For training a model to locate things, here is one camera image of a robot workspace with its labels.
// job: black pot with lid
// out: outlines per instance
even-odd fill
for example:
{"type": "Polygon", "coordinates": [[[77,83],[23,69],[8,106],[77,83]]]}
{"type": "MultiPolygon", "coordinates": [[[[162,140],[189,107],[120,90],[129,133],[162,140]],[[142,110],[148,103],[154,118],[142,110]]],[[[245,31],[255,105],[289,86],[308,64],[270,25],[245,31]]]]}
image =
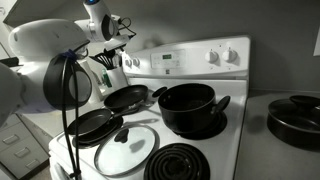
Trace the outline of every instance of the black pot with lid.
{"type": "Polygon", "coordinates": [[[280,140],[301,148],[320,147],[320,99],[291,96],[269,104],[267,125],[280,140]]]}

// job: black frying pan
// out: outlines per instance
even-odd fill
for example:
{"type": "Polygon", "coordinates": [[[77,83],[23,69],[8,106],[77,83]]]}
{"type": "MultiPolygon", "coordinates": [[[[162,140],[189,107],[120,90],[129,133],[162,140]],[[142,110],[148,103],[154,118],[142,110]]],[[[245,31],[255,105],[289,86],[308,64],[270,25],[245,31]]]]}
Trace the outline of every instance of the black frying pan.
{"type": "Polygon", "coordinates": [[[144,85],[132,85],[111,93],[105,100],[107,109],[119,113],[125,110],[137,108],[148,98],[148,87],[144,85]]]}
{"type": "MultiPolygon", "coordinates": [[[[132,113],[137,109],[126,110],[121,113],[112,114],[109,109],[97,109],[90,112],[87,112],[81,115],[78,119],[78,134],[79,137],[84,135],[90,135],[104,128],[104,125],[109,122],[110,119],[115,119],[125,114],[132,113]]],[[[75,136],[76,134],[76,125],[73,121],[68,126],[68,134],[75,136]]]]}

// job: glass lid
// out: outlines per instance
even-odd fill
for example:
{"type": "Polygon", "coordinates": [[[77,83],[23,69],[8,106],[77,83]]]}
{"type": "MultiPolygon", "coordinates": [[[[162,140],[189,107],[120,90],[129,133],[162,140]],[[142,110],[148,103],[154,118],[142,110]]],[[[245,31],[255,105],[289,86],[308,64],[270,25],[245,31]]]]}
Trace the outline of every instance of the glass lid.
{"type": "Polygon", "coordinates": [[[99,146],[94,163],[106,176],[130,172],[144,162],[155,149],[156,132],[145,125],[125,126],[99,146]]]}

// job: white electric stove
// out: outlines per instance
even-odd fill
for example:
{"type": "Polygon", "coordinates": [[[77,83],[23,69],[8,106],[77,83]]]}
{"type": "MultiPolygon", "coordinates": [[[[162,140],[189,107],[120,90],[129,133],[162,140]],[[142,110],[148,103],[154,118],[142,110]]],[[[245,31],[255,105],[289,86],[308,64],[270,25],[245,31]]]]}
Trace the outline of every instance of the white electric stove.
{"type": "MultiPolygon", "coordinates": [[[[221,133],[203,140],[190,140],[173,133],[164,124],[158,103],[124,116],[123,126],[143,124],[152,128],[159,137],[158,148],[173,143],[189,144],[200,150],[208,161],[208,179],[233,179],[248,92],[249,54],[250,39],[246,36],[170,44],[124,54],[123,70],[131,85],[143,84],[155,91],[163,86],[170,88],[185,83],[202,83],[214,89],[217,102],[227,95],[231,96],[231,101],[224,110],[227,117],[225,128],[221,133]]],[[[94,162],[98,147],[80,149],[82,179],[144,179],[148,158],[120,177],[99,173],[94,162]]],[[[61,173],[63,171],[71,174],[64,134],[55,137],[49,148],[52,178],[65,178],[61,173]]]]}

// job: gray wall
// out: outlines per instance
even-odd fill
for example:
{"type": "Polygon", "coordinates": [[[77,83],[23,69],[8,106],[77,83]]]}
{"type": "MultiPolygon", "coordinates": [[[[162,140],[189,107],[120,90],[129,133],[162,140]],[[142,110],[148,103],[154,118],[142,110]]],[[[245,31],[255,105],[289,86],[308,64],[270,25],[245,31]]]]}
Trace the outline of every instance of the gray wall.
{"type": "MultiPolygon", "coordinates": [[[[232,35],[252,37],[250,88],[320,91],[320,57],[313,57],[319,0],[106,0],[130,17],[138,35],[129,52],[161,44],[232,35]]],[[[88,18],[81,1],[51,15],[88,18]]],[[[101,45],[93,45],[102,50],[101,45]]]]}

